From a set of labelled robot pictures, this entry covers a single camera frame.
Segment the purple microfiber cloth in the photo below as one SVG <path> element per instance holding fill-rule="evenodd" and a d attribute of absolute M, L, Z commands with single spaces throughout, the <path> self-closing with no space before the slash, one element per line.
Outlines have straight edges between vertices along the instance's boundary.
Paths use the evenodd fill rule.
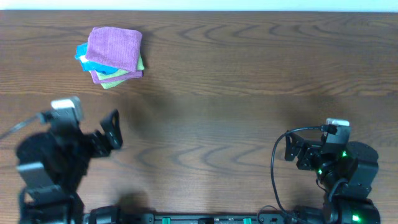
<path fill-rule="evenodd" d="M 137 70 L 142 33 L 117 27 L 95 27 L 89 34 L 86 59 L 130 72 Z"/>

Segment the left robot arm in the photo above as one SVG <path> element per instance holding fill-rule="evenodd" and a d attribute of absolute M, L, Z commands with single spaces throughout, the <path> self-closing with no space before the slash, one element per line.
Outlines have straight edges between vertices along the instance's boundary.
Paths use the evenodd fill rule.
<path fill-rule="evenodd" d="M 73 108 L 40 114 L 46 132 L 23 140 L 16 149 L 17 171 L 26 186 L 19 195 L 20 223 L 82 223 L 84 204 L 77 188 L 92 158 L 108 157 L 123 144 L 119 112 L 113 110 L 101 131 L 85 134 Z"/>

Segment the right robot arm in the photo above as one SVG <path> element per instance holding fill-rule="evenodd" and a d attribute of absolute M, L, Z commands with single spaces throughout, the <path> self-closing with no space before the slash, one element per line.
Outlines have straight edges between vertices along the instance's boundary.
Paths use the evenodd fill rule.
<path fill-rule="evenodd" d="M 325 194 L 321 209 L 297 206 L 286 223 L 379 224 L 381 216 L 368 198 L 378 172 L 378 153 L 372 147 L 349 141 L 348 134 L 324 134 L 310 141 L 297 134 L 286 137 L 285 160 L 297 158 L 300 170 L 316 173 Z"/>

